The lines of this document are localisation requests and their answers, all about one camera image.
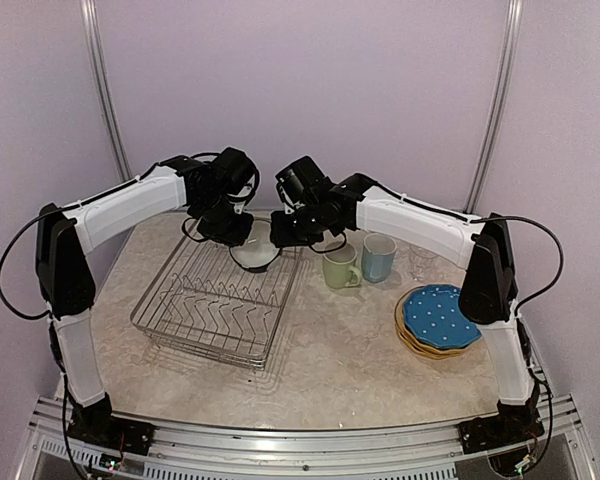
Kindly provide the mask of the teal and white bowl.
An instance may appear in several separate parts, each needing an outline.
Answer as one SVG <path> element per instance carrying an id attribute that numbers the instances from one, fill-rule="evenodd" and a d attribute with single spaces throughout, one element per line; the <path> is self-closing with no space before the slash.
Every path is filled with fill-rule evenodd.
<path id="1" fill-rule="evenodd" d="M 232 260 L 247 272 L 265 272 L 282 251 L 272 243 L 270 233 L 271 222 L 268 219 L 256 218 L 244 243 L 229 248 Z"/>

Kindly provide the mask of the light green mug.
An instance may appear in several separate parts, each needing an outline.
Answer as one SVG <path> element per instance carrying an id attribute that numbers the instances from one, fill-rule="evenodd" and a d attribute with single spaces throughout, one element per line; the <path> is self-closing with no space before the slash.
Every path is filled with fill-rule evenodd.
<path id="1" fill-rule="evenodd" d="M 324 253 L 322 255 L 322 269 L 326 285 L 336 290 L 360 286 L 362 273 L 356 266 L 356 261 L 356 249 L 350 244 L 345 244 L 338 250 Z"/>

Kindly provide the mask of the light blue faceted cup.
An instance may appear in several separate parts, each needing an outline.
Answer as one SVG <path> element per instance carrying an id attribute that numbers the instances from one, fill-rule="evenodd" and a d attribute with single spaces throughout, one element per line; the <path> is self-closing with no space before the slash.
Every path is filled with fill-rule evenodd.
<path id="1" fill-rule="evenodd" d="M 393 238 L 379 233 L 366 235 L 361 260 L 364 279 L 371 283 L 385 281 L 391 274 L 396 251 Z"/>

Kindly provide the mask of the clear glass cup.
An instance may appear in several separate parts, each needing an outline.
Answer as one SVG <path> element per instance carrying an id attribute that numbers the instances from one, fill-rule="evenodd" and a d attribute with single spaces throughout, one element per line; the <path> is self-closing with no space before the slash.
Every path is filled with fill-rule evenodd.
<path id="1" fill-rule="evenodd" d="M 434 252 L 411 244 L 409 246 L 411 276 L 418 281 L 428 281 L 437 257 Z"/>

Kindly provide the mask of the blue plate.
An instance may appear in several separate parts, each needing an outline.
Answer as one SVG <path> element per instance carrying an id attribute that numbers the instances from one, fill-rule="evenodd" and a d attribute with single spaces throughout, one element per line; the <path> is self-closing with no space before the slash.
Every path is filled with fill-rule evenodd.
<path id="1" fill-rule="evenodd" d="M 401 302 L 403 326 L 420 343 L 439 350 L 464 349 L 481 338 L 459 309 L 461 289 L 449 284 L 421 286 Z"/>

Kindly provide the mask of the yellow polka dot plate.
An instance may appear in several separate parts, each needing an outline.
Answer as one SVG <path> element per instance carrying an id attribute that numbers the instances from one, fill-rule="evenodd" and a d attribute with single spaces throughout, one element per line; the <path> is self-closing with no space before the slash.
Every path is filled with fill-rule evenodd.
<path id="1" fill-rule="evenodd" d="M 407 339 L 402 338 L 401 342 L 406 346 L 412 353 L 419 355 L 429 360 L 443 360 L 463 355 L 465 349 L 450 349 L 450 350 L 439 350 L 434 347 L 424 347 L 420 344 L 414 344 L 409 342 Z"/>

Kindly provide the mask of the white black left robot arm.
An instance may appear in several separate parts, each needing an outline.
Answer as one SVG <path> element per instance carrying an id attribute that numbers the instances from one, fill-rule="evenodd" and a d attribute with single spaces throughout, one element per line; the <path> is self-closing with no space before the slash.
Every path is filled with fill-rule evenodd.
<path id="1" fill-rule="evenodd" d="M 37 229 L 35 272 L 46 309 L 26 314 L 6 295 L 0 300 L 25 321 L 48 318 L 58 364 L 82 430 L 101 445 L 113 443 L 120 424 L 112 415 L 95 358 L 91 310 L 96 286 L 87 256 L 113 237 L 159 214 L 185 209 L 196 221 L 198 242 L 242 245 L 253 224 L 245 206 L 254 198 L 260 172 L 245 152 L 177 155 L 145 173 L 64 207 L 48 204 L 26 223 Z"/>

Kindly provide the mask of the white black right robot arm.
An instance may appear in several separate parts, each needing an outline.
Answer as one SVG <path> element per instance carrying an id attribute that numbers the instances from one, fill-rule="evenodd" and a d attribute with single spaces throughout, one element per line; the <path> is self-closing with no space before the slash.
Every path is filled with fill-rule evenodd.
<path id="1" fill-rule="evenodd" d="M 541 435 L 540 380 L 532 373 L 528 337 L 520 318 L 511 216 L 460 214 L 399 194 L 355 173 L 335 183 L 304 156 L 278 172 L 276 189 L 285 208 L 271 216 L 277 247 L 311 247 L 347 230 L 389 235 L 444 257 L 464 269 L 459 307 L 478 326 L 495 369 L 498 412 L 462 423 L 465 436 L 491 433 L 503 444 L 522 434 Z"/>

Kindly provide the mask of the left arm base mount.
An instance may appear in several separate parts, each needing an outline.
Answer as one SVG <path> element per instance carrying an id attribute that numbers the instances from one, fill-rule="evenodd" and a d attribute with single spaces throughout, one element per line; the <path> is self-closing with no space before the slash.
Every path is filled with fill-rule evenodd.
<path id="1" fill-rule="evenodd" d="M 148 422 L 116 416 L 78 418 L 75 416 L 68 428 L 68 436 L 85 443 L 147 456 L 156 427 Z"/>

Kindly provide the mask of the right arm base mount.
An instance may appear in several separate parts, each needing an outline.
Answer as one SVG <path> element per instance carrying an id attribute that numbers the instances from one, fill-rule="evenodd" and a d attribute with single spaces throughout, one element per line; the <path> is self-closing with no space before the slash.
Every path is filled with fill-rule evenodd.
<path id="1" fill-rule="evenodd" d="M 501 415 L 476 417 L 458 425 L 464 454 L 502 448 L 541 437 L 544 426 L 540 420 L 521 420 Z"/>

